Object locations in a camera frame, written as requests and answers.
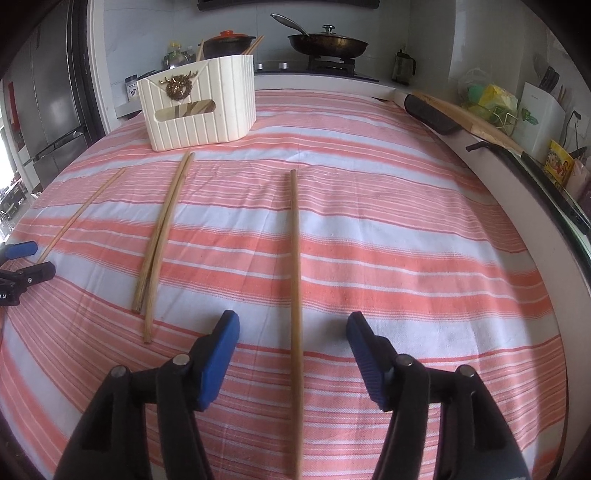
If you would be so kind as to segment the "yellow green plastic bag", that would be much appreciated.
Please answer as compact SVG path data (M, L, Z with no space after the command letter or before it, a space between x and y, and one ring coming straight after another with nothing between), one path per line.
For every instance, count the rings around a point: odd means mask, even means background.
M513 133L519 120L532 125L539 123L529 110L518 110L517 98L494 84L491 77L479 68L469 70L460 78L458 93L463 108L508 135Z

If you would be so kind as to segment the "wooden cutting board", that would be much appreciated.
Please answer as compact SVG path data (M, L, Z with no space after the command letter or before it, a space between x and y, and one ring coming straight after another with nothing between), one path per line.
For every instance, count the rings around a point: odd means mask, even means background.
M413 95L454 120L474 136L501 145L518 156L524 152L524 149L503 131L470 111L420 91L413 92Z

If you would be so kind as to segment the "condiment bottles rack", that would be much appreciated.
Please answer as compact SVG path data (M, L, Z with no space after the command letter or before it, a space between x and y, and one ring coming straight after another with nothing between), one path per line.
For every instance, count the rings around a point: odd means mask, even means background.
M180 43L170 42L168 45L168 51L162 58L161 67L158 70L151 70L140 75L139 79L187 65L194 62L196 59L197 54L191 46L184 49Z

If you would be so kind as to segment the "cream utensil holder box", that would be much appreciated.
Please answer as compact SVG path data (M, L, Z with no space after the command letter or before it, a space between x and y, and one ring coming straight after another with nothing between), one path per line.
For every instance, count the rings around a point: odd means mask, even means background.
M256 122L253 59L231 55L162 71L137 82L156 151L242 139Z

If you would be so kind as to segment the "pink striped tablecloth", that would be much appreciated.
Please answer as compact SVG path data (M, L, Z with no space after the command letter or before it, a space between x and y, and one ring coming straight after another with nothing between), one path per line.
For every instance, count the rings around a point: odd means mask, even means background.
M15 227L55 277L3 311L1 412L51 477L109 370L161 365L240 319L217 399L197 417L218 479L290 474L290 171L301 212L304 477L367 479L390 418L346 341L349 314L424 365L473 366L536 479L559 455L563 345L541 275L480 180L392 103L260 91L238 141L197 147L165 255L153 341L131 310L148 240L182 150L155 152L136 117L62 172Z

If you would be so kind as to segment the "white spice jar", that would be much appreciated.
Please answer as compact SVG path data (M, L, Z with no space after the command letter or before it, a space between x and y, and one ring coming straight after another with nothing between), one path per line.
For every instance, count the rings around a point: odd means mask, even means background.
M131 75L129 77L126 77L124 84L125 84L127 101L131 102L138 95L138 93L137 93L137 76Z

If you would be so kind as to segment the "yellow seasoning box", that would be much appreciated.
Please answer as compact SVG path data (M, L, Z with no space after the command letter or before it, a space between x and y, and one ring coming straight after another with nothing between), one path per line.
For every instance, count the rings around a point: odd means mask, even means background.
M559 143L552 140L543 166L549 178L559 187L565 187L574 164L572 156Z

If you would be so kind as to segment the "black wok with lid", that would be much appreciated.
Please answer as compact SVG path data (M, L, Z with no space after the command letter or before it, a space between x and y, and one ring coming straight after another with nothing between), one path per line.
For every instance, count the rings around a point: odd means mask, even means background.
M280 13L271 13L270 17L284 27L297 31L297 34L288 36L288 41L294 50L304 55L349 60L362 56L369 46L363 40L335 34L332 32L334 26L329 24L325 25L325 32L308 33L297 22Z

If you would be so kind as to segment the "wooden chopstick eight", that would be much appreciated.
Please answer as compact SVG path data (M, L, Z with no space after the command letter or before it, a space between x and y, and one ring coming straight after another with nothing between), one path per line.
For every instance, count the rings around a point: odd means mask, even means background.
M216 105L211 99L199 100L180 104L174 107L174 116L176 118L189 117L214 111Z

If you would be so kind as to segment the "wooden chopstick six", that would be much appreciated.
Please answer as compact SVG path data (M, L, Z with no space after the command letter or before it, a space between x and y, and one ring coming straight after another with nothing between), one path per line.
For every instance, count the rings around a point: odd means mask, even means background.
M291 387L293 387L293 478L303 478L304 465L304 347L301 317L301 248L300 208L298 207L297 171L290 171L291 193L291 279L290 279L290 350Z

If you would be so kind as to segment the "wooden chopstick five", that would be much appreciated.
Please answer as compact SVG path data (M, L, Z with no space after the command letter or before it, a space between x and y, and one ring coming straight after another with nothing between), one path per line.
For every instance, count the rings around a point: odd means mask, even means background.
M242 52L242 55L252 55L252 53L254 51L256 51L256 48L259 47L259 44L261 42L263 42L264 36L260 35L259 37L256 37L256 40L254 40L252 42L252 45L250 45L249 47L247 47L245 49L245 51Z

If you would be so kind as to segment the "grey refrigerator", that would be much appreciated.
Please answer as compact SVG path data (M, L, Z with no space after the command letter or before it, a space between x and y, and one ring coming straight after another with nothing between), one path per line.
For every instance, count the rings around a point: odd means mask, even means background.
M87 1L59 1L24 39L4 99L41 189L105 135L90 73Z

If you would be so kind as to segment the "wooden chopstick one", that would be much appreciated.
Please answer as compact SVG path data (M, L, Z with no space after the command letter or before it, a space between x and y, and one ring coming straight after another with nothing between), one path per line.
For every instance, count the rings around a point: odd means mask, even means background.
M205 40L202 39L200 41L200 43L198 44L197 56L195 56L195 61L197 61L197 62L204 59L204 42L205 42Z

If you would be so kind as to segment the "black gas stove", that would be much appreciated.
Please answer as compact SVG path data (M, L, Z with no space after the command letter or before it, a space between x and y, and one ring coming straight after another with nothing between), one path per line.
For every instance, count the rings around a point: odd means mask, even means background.
M254 64L254 73L335 76L379 83L379 80L356 72L354 59L308 56L305 61L269 61Z

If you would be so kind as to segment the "wooden chopstick two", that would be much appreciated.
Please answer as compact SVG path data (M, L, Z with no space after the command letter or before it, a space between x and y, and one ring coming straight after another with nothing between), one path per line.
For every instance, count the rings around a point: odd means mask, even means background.
M75 223L75 221L85 212L85 210L95 201L98 197L108 188L110 187L116 180L118 180L126 171L126 168L120 168L113 176L111 176L108 180L106 180L77 210L74 214L65 222L65 224L60 228L54 238L49 242L47 247L44 249L43 253L37 260L37 263L43 263L56 244L61 240L61 238L65 235L67 230Z

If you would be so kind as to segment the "dark glass kettle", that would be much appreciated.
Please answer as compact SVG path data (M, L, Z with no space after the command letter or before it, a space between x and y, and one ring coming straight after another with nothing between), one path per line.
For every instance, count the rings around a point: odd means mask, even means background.
M416 75L417 62L414 57L400 49L394 57L392 80L404 86L409 86Z

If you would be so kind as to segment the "white knife block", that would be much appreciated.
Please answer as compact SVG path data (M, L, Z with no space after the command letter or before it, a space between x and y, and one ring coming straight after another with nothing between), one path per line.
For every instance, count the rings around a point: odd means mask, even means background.
M543 165L552 140L558 141L565 111L550 93L525 83L512 139Z

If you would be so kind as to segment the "wooden chopstick four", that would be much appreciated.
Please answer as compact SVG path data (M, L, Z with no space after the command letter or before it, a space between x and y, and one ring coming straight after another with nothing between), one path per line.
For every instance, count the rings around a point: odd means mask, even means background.
M178 202L193 158L193 152L188 150L184 154L176 174L174 174L171 188L164 200L163 213L160 215L161 219L157 221L155 245L149 250L152 257L143 301L145 312L142 339L145 344L150 344L153 341L154 320L164 259L170 243Z

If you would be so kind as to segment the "black pot red lid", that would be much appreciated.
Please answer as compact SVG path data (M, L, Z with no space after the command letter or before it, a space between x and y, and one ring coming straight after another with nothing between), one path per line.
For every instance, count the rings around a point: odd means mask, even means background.
M249 49L255 36L242 33L235 33L232 30L225 30L217 36L204 41L202 56L204 59L211 59L223 56L239 55Z

